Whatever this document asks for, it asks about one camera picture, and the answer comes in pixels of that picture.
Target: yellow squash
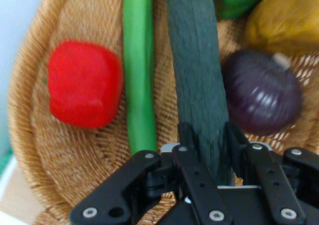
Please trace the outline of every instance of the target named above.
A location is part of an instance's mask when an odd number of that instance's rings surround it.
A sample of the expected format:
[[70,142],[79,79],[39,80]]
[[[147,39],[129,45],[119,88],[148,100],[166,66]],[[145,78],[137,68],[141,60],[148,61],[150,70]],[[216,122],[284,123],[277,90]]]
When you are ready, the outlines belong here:
[[319,0],[262,0],[245,31],[250,47],[287,55],[319,51]]

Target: purple onion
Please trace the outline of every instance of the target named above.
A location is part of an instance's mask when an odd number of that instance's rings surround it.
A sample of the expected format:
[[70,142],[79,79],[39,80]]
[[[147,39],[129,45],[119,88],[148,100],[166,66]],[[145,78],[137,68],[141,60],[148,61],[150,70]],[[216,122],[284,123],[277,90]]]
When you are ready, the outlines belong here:
[[247,132],[269,135],[301,114],[302,90],[292,71],[271,55],[240,50],[223,65],[229,116]]

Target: silver bolt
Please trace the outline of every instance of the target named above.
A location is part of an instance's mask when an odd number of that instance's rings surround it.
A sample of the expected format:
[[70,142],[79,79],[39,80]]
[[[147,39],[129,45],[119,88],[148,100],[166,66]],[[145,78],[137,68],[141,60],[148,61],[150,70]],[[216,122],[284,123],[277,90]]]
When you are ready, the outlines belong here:
[[297,213],[291,209],[282,209],[281,216],[283,216],[286,219],[293,220],[296,219]]
[[146,159],[152,159],[152,158],[154,158],[154,155],[151,154],[151,153],[148,153],[148,154],[145,155],[145,158]]
[[253,148],[260,150],[260,149],[262,149],[263,147],[262,147],[260,144],[254,144],[254,145],[253,145]]
[[294,155],[301,155],[302,154],[302,152],[300,150],[298,150],[298,149],[293,149],[291,151],[291,153],[294,154]]
[[96,214],[98,214],[98,211],[96,208],[87,208],[82,213],[83,217],[85,217],[86,219],[91,219],[91,218],[95,217]]
[[220,222],[225,219],[225,215],[219,210],[213,210],[209,213],[209,218],[214,222]]
[[187,151],[187,148],[182,146],[181,148],[178,149],[179,151]]
[[186,203],[188,203],[188,204],[191,204],[191,200],[189,199],[189,197],[186,197],[186,198],[184,199],[184,201],[185,201]]

